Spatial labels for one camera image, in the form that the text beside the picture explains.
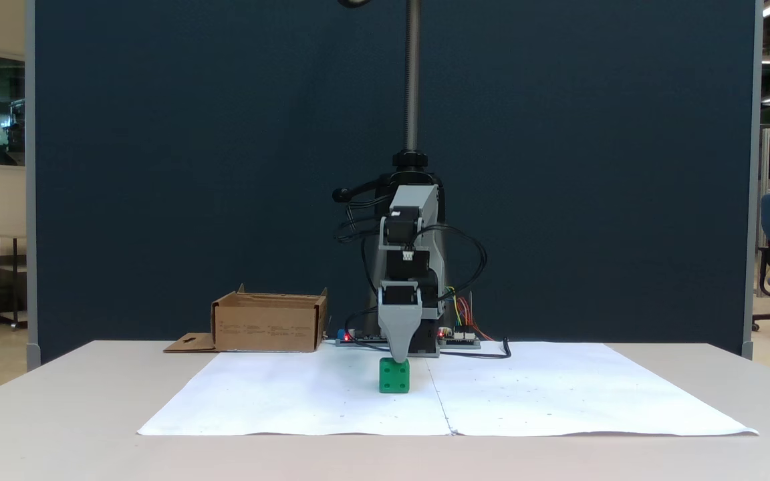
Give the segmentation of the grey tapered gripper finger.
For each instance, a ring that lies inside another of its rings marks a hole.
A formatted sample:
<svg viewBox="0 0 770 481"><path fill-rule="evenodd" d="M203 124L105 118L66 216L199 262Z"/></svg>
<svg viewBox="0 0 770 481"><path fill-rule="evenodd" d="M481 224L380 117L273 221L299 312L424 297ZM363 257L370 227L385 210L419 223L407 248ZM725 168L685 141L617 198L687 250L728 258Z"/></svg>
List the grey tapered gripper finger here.
<svg viewBox="0 0 770 481"><path fill-rule="evenodd" d="M380 328L388 339L389 352L395 363L406 362L410 341L421 319L421 305L381 305Z"/></svg>

